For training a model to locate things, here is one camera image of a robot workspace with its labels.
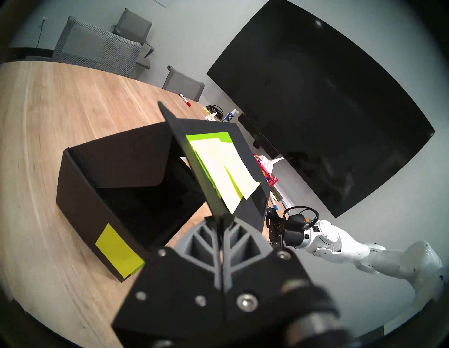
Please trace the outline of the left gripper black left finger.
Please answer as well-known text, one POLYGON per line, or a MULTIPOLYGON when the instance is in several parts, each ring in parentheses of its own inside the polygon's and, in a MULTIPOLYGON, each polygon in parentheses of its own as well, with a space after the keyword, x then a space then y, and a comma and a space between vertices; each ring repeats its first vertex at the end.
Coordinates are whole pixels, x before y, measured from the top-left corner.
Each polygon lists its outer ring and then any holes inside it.
POLYGON ((112 328, 123 347, 167 347, 222 322, 222 267, 213 219, 155 248, 112 328))

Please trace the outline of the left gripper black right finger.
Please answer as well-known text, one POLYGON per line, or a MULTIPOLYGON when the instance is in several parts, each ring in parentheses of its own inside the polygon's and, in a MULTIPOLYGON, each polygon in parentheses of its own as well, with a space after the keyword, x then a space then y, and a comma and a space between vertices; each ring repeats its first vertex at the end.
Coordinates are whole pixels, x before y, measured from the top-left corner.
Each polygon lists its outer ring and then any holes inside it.
POLYGON ((252 226, 223 235, 223 347, 297 347, 306 337, 311 281, 290 251, 272 247, 252 226))

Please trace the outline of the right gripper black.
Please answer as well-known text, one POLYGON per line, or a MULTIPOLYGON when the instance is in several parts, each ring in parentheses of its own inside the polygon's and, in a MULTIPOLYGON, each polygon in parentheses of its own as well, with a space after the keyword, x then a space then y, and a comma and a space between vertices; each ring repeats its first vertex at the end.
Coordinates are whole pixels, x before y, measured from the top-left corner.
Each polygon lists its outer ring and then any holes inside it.
POLYGON ((305 239, 306 219, 301 214, 294 214, 285 218, 285 214, 290 210, 300 207, 290 207, 284 211, 283 217, 280 217, 274 208, 267 208, 266 226, 269 229, 270 242, 281 248, 286 246, 300 247, 305 239))

